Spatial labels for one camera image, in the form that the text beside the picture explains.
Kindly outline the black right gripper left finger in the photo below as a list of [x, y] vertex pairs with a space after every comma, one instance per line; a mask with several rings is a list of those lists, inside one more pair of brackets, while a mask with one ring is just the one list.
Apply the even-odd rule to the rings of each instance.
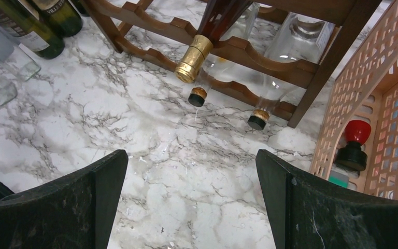
[[106, 248], [126, 175], [118, 149], [0, 200], [0, 248]]

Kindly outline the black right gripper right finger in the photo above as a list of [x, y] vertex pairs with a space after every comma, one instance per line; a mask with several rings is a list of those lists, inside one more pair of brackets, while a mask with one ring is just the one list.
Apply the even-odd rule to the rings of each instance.
[[277, 248], [398, 248], [398, 201], [340, 187], [260, 149], [255, 158]]

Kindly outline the green wine bottle white label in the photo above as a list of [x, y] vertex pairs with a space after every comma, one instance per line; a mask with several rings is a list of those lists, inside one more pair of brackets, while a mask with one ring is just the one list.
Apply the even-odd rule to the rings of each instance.
[[30, 0], [46, 23], [61, 37], [72, 37], [78, 34], [83, 21], [67, 0]]

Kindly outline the green wine bottle cream label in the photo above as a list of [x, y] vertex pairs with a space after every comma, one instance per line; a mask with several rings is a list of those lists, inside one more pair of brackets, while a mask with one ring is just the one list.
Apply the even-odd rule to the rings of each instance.
[[82, 3], [79, 0], [70, 0], [72, 2], [72, 4], [76, 7], [76, 9], [78, 10], [78, 12], [85, 17], [88, 17], [89, 14], [87, 13], [86, 9], [84, 8], [84, 6], [82, 5]]

